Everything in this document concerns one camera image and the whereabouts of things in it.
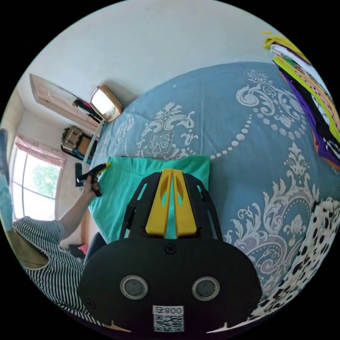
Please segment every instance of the window frame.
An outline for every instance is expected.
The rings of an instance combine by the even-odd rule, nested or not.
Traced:
[[[28,190],[36,195],[42,196],[42,197],[46,197],[49,199],[53,199],[54,200],[54,217],[55,219],[57,219],[57,212],[58,212],[58,201],[59,201],[59,191],[60,191],[60,179],[62,177],[62,172],[63,169],[59,168],[59,175],[58,175],[58,179],[57,179],[57,187],[56,187],[56,195],[55,197],[49,197],[43,194],[40,194],[38,192],[35,192],[31,189],[28,189],[26,187],[24,187],[24,176],[25,176],[25,170],[26,170],[26,163],[27,163],[27,158],[29,156],[29,154],[27,152],[26,153],[26,158],[25,158],[25,163],[24,163],[24,169],[23,169],[23,174],[22,174],[22,184],[14,181],[13,177],[14,177],[14,169],[15,169],[15,162],[17,159],[17,153],[18,153],[18,147],[16,145],[13,146],[12,149],[12,157],[11,157],[11,161],[10,161],[10,181],[11,181],[11,195],[13,197],[13,183],[20,186],[21,187],[21,204],[22,204],[22,212],[23,212],[23,216],[25,216],[25,208],[24,208],[24,189]],[[13,204],[13,221],[18,220],[19,218],[15,216],[16,212],[15,212],[15,207]]]

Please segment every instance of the qr code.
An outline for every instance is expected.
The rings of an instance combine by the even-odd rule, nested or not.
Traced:
[[[184,315],[154,315],[155,332],[184,332]]]
[[[155,332],[184,332],[183,306],[153,306]]]

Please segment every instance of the green towel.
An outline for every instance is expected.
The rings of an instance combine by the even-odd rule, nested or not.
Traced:
[[[210,158],[190,156],[181,160],[111,157],[111,166],[99,179],[102,196],[93,199],[90,212],[107,243],[118,240],[125,209],[141,180],[162,169],[178,169],[200,179],[208,190]],[[171,188],[168,231],[175,238],[174,200]]]

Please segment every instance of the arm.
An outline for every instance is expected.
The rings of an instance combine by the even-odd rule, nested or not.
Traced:
[[[98,182],[95,182],[93,186],[94,189],[98,189]],[[63,239],[68,238],[78,228],[81,220],[85,216],[86,210],[89,207],[91,200],[95,196],[96,194],[92,190],[91,186],[91,177],[89,176],[78,200],[75,202],[73,207],[71,207],[70,210],[68,210],[60,219],[64,229]]]

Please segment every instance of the pink curtain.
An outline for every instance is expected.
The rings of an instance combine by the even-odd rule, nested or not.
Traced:
[[[59,150],[43,145],[23,135],[18,135],[16,137],[15,145],[19,150],[27,152],[29,155],[37,159],[56,165],[62,169],[65,166],[66,158]]]

